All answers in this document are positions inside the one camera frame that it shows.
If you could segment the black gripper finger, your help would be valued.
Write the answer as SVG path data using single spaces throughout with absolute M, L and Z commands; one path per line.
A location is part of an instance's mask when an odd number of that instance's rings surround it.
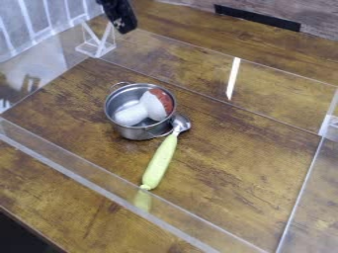
M 124 35 L 137 28 L 137 19 L 128 0 L 94 0 L 117 32 Z

